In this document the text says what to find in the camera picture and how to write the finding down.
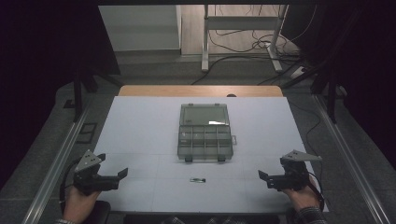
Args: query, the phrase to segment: gray floor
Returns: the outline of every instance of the gray floor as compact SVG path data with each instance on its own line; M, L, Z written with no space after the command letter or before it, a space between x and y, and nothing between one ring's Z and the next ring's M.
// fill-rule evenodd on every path
M117 57L122 75L114 77L125 84L188 85L202 75L200 57L180 57L172 51L123 52L118 53ZM198 84L256 85L275 75L273 67L268 61L235 59L217 63L209 75ZM285 75L264 84L279 84L288 79L288 76ZM99 77L96 80L99 84L98 92L84 93L84 99L92 98L84 122L97 123L95 135L89 144L75 143L66 164L81 156L85 150L94 149L112 100L118 94L119 89L114 85ZM311 82L312 80L306 80L285 90L284 94L290 101L290 108L307 152L314 153L314 149L323 158L321 180L326 202L330 209L330 212L325 216L329 223L375 223L318 112L313 97L309 93ZM53 107L49 119L18 169L1 190L0 223L21 223L23 221L53 158L61 148L64 137L73 124L74 110L64 108L64 103L68 99L73 99L72 84L58 90L56 105ZM342 100L336 102L336 119L337 125L369 183L373 186L376 195L384 205L389 218L395 222L396 172L364 130L349 115ZM78 140L85 141L87 139L85 135L81 134ZM320 173L319 164L314 163L313 166L318 175ZM39 223L51 223L61 215L58 204L58 188L59 183L51 193ZM122 223L122 217L122 214L112 214L108 223Z

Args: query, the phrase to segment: table leg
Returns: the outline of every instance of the table leg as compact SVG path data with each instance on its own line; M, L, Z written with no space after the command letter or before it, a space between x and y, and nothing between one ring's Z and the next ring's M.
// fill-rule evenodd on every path
M274 29L274 35L271 40L271 44L268 45L268 53L270 54L270 58L272 59L272 63L274 65L276 72L282 72L282 65L280 65L279 59L276 54L276 41L279 37L280 28L282 28L283 20L285 19L287 5L282 5L279 10L279 15L276 21L276 27Z
M205 5L205 17L204 17L204 43L202 45L202 71L207 72L209 70L209 49L207 43L207 23L208 23L208 5Z

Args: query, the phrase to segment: metal stand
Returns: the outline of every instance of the metal stand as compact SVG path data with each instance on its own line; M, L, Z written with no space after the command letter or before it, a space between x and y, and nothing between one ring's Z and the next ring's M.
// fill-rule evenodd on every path
M204 16L204 43L202 47L202 71L206 72L209 69L209 46L207 36L209 30L274 30L274 35L271 44L268 45L267 50L273 62L274 68L277 72L282 72L282 66L276 55L276 41L282 27L283 20L286 13L286 5L282 5L278 17L209 17L208 5L205 7Z

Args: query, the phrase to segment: metal frame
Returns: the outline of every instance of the metal frame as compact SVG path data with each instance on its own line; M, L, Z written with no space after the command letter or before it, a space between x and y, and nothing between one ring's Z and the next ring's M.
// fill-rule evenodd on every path
M40 188L33 199L33 202L30 205L30 208L27 210L26 216L23 219L22 224L28 223L38 223L41 215L43 214L44 208L50 198L50 195L56 185L57 179L61 174L62 169L64 168L64 164L69 157L70 151L78 137L79 130L81 129L82 124L84 123L85 118L87 117L91 101L93 97L88 97L86 106L81 113L78 121L73 123L70 127L70 130L62 143L61 148L59 149L58 154L55 157L49 171L47 172L46 177L41 183Z
M369 207L370 212L375 219L375 222L381 224L390 223L384 206L379 201L373 187L368 182L366 176L363 173L363 170L356 161L355 156L353 155L352 151L349 148L349 145L347 144L347 141L341 134L338 126L334 124L331 118L329 118L329 116L327 115L325 103L321 98L319 99L317 95L313 95L313 98L315 103L317 104L320 115L323 117L324 122L326 123L326 126L330 131L330 134L332 135L335 144L338 147L338 150L340 151L341 155L344 158L344 161L346 162L346 166L349 172L355 180L358 189L361 191L361 195L366 201L367 206Z
M204 42L202 48L202 71L209 69L209 46L207 36L210 30L274 30L271 44L267 50L276 72L282 72L282 66L276 54L276 41L285 18L287 6L281 5L278 17L209 17L208 5L204 5Z

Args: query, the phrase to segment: white wall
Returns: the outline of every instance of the white wall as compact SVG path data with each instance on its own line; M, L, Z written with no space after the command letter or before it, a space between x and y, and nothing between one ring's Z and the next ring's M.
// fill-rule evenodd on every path
M180 49L180 6L99 9L115 51Z

